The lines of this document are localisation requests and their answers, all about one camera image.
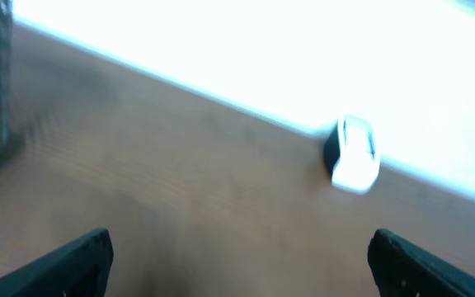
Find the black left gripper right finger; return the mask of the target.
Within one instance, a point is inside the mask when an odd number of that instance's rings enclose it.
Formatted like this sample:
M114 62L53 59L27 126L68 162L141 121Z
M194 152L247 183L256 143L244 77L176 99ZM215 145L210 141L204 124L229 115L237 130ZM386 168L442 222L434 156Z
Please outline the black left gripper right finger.
M475 277L388 229L377 229L367 259L381 297L475 297Z

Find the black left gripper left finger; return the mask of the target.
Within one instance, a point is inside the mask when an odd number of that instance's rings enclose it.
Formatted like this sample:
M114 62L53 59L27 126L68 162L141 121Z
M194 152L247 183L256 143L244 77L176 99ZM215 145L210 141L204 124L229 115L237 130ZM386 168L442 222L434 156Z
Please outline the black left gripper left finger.
M94 229L0 277L0 297L103 297L113 258L109 231Z

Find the white barcode scanner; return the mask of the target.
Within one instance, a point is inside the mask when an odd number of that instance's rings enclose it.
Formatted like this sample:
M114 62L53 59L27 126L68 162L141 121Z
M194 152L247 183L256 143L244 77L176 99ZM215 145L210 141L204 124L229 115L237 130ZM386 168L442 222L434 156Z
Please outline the white barcode scanner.
M367 193L380 169L369 122L352 115L339 118L322 146L322 161L334 187L357 195Z

